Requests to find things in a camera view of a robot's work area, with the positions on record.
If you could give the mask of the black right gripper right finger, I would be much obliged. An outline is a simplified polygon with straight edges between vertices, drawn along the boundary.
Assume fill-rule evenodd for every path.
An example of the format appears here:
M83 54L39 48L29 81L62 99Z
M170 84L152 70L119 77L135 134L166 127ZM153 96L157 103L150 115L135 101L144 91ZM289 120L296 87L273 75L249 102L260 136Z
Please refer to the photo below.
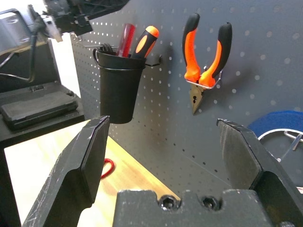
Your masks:
M303 195L253 131L218 119L220 144L232 190L224 209L234 207L236 224L249 227L301 227Z

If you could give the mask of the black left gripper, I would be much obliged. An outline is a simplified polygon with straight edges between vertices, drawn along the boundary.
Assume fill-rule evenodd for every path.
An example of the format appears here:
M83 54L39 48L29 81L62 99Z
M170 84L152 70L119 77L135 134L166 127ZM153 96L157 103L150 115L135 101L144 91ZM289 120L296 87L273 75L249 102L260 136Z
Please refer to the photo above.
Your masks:
M121 10L129 0L44 0L45 14L62 33L89 33L89 20Z

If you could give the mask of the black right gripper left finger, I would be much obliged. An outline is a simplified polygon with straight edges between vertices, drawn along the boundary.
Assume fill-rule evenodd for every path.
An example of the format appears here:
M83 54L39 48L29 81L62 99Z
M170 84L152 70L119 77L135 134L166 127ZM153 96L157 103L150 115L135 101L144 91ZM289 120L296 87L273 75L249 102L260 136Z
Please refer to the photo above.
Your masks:
M58 156L23 226L75 227L95 202L104 165L109 116L90 120Z

